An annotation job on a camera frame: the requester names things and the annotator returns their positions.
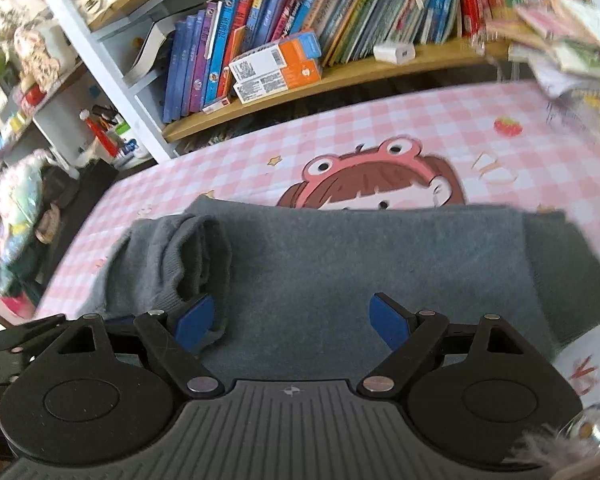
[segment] metal screw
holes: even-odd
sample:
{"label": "metal screw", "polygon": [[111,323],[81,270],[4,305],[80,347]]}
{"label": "metal screw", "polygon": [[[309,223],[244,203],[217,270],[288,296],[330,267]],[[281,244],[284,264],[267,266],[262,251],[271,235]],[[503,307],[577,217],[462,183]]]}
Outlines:
{"label": "metal screw", "polygon": [[395,383],[389,377],[374,375],[362,381],[362,385],[370,392],[388,392],[395,386]]}
{"label": "metal screw", "polygon": [[187,383],[187,388],[197,394],[208,394],[218,387],[218,380],[213,377],[194,377]]}

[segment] table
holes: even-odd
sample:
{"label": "table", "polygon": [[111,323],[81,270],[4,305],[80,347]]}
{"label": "table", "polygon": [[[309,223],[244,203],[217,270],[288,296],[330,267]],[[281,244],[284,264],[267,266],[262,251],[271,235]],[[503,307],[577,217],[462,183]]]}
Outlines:
{"label": "table", "polygon": [[[409,152],[420,144],[417,159],[426,164],[412,169],[424,175],[426,166],[434,168],[449,189],[442,185],[433,197],[398,193],[387,207],[431,206],[437,200],[564,209],[600,257],[600,147],[559,124],[548,125],[547,119],[548,102],[535,82],[459,86],[278,124],[155,166],[109,189],[58,267],[37,317],[58,312],[74,317],[110,247],[137,218],[180,213],[200,194],[264,205],[283,196],[287,205],[294,196],[295,203],[311,203],[294,193],[303,174],[311,180],[312,172],[324,170],[321,164],[341,163],[339,155],[357,150],[363,158],[368,148],[391,150],[397,143]],[[394,137],[399,142],[388,141]],[[371,206],[387,201],[376,202]],[[557,362],[567,377],[574,362],[591,352],[590,346],[575,345]],[[594,361],[590,364],[600,372],[600,355]],[[576,386],[577,381],[582,378],[572,379]]]}

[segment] pink checkered tablecloth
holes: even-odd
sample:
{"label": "pink checkered tablecloth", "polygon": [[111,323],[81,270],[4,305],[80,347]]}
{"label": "pink checkered tablecloth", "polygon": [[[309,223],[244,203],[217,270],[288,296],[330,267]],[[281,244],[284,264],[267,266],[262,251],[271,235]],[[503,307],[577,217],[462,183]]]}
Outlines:
{"label": "pink checkered tablecloth", "polygon": [[[284,196],[287,205],[317,206],[327,177],[373,161],[397,164],[422,185],[390,186],[372,197],[360,189],[353,200],[331,198],[322,206],[460,201],[560,208],[600,256],[600,146],[547,119],[548,102],[535,82],[446,88],[278,124],[145,170],[113,186],[96,206],[37,317],[74,317],[108,251],[137,218],[180,213],[200,194],[263,205]],[[347,185],[362,186],[358,181]]]}

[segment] white shelf frame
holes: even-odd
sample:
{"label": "white shelf frame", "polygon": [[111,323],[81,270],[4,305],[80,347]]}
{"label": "white shelf frame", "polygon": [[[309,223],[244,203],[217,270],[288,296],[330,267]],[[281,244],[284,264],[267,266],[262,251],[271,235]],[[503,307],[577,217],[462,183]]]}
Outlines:
{"label": "white shelf frame", "polygon": [[126,119],[149,153],[158,162],[177,156],[162,137],[162,131],[148,116],[136,96],[122,81],[122,73],[104,45],[92,34],[72,0],[46,0],[56,20],[90,70],[104,93]]}

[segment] yellow book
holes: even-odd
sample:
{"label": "yellow book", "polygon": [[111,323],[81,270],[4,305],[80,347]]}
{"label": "yellow book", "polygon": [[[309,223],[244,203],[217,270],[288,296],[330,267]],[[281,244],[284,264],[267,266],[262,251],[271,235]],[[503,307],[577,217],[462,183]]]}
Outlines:
{"label": "yellow book", "polygon": [[351,8],[353,9],[353,12],[351,13],[351,16],[349,18],[349,23],[346,23],[340,41],[338,42],[338,46],[333,55],[331,56],[331,59],[329,60],[329,66],[333,66],[333,64],[340,59],[340,54],[342,54],[342,51],[347,44],[346,39],[351,34],[353,28],[356,26],[356,22],[358,21],[360,12],[365,6],[366,1],[367,0],[356,0],[355,3],[352,4]]}
{"label": "yellow book", "polygon": [[337,31],[335,37],[333,38],[333,43],[331,43],[331,47],[330,47],[329,51],[327,52],[327,55],[324,56],[324,59],[322,60],[322,66],[327,66],[327,63],[331,60],[331,57],[335,53],[336,47],[340,43],[340,37],[342,36],[344,29],[347,27],[347,23],[349,23],[349,19],[350,19],[351,15],[353,14],[353,9],[356,8],[359,1],[360,0],[353,0],[351,2],[351,6],[349,7],[349,10],[347,11],[347,13],[344,17],[344,20],[342,20],[342,24],[340,25],[340,28],[338,28],[338,31]]}

